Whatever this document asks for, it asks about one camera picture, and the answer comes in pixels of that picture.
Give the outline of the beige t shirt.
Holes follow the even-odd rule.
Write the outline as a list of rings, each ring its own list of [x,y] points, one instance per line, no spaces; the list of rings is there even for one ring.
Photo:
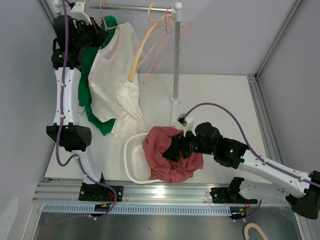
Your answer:
[[[93,115],[102,123],[113,120],[111,133],[121,140],[147,131],[138,76],[128,80],[139,45],[129,22],[118,25],[110,42],[97,51],[88,75]]]

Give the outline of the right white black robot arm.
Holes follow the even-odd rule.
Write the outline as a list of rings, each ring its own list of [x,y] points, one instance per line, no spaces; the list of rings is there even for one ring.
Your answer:
[[[162,156],[179,162],[191,154],[211,155],[221,166],[257,175],[267,183],[234,177],[227,196],[232,202],[262,200],[290,206],[294,213],[316,220],[320,212],[320,173],[299,171],[255,153],[247,144],[223,137],[209,122],[195,132],[181,131],[171,138]]]

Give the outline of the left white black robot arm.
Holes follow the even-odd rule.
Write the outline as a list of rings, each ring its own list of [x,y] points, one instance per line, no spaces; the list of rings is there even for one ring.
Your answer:
[[[87,47],[99,47],[108,36],[96,21],[60,15],[53,19],[56,34],[51,62],[56,77],[56,109],[53,124],[46,127],[55,142],[55,155],[61,167],[75,160],[83,174],[80,195],[87,193],[97,201],[107,197],[109,186],[93,158],[90,145],[92,132],[81,126],[78,113],[78,90],[83,52]]]

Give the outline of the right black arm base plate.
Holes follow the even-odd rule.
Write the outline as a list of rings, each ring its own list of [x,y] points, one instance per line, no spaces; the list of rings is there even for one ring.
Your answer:
[[[257,204],[257,199],[247,199],[240,195],[239,190],[229,187],[212,187],[210,196],[215,204]]]

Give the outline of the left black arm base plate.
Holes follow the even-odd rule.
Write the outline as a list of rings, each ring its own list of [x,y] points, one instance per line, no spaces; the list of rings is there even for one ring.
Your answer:
[[[122,202],[124,187],[122,185],[110,185],[113,188],[117,202]],[[96,183],[87,184],[82,182],[78,200],[83,202],[113,202],[115,193],[105,187]]]

